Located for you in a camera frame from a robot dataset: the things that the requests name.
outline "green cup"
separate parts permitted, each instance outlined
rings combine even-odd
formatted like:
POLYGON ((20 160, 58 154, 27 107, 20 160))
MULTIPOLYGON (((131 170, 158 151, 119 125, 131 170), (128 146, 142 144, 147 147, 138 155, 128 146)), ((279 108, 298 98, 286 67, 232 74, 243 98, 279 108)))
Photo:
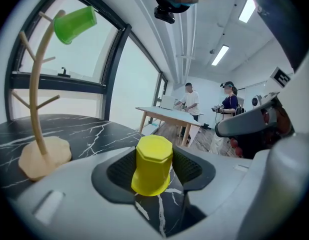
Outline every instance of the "green cup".
POLYGON ((82 8, 54 20, 54 32, 65 45, 82 32, 97 24, 95 10, 92 6, 82 8))

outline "ceiling light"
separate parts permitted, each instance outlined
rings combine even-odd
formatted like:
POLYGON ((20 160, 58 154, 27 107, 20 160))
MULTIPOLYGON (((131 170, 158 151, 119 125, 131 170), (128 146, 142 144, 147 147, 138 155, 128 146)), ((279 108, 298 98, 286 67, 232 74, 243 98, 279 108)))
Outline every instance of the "ceiling light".
POLYGON ((211 65, 216 66, 219 63, 219 61, 223 58, 223 56, 225 56, 228 50, 229 50, 229 46, 223 45, 211 65))
POLYGON ((239 20, 247 23, 248 20, 250 19, 251 15, 253 14, 253 12, 256 9, 256 5, 254 0, 247 0, 245 2, 244 8, 239 16, 239 20))

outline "round table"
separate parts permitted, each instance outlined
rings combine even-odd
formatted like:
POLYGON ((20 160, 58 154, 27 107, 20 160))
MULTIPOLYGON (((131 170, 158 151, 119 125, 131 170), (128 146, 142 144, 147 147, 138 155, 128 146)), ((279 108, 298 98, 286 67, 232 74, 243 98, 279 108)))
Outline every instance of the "round table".
MULTIPOLYGON (((44 137, 58 136, 69 142, 71 160, 136 146, 142 137, 121 124, 89 116, 44 114, 39 118, 44 137)), ((0 187, 9 198, 16 199, 33 184, 19 168, 18 159, 34 139, 30 117, 0 124, 0 187)), ((139 213, 165 237, 178 232, 183 202, 183 187, 173 169, 165 192, 152 197, 135 194, 139 213)))

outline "navy blue shirt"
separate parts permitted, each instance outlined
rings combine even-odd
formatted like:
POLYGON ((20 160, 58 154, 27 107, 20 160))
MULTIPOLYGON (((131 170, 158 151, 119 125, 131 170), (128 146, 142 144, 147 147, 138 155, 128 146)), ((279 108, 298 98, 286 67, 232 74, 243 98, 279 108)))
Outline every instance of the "navy blue shirt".
POLYGON ((231 97, 227 97, 224 99, 224 101, 222 102, 224 109, 225 110, 229 110, 229 109, 237 109, 238 107, 238 98, 236 95, 232 95, 231 97))

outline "man in white shirt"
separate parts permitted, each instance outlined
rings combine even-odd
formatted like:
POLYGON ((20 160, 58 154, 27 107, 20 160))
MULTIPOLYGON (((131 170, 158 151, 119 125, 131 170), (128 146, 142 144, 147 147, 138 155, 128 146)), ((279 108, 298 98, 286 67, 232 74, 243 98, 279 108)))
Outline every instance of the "man in white shirt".
MULTIPOLYGON (((199 95, 193 90, 193 86, 191 83, 186 83, 185 85, 186 94, 182 97, 180 101, 178 101, 175 106, 180 105, 181 103, 185 103, 186 108, 185 112, 190 113, 193 116, 193 119, 198 121, 198 117, 200 114, 199 111, 199 95)), ((186 128, 182 128, 181 136, 183 137, 185 134, 186 128)))

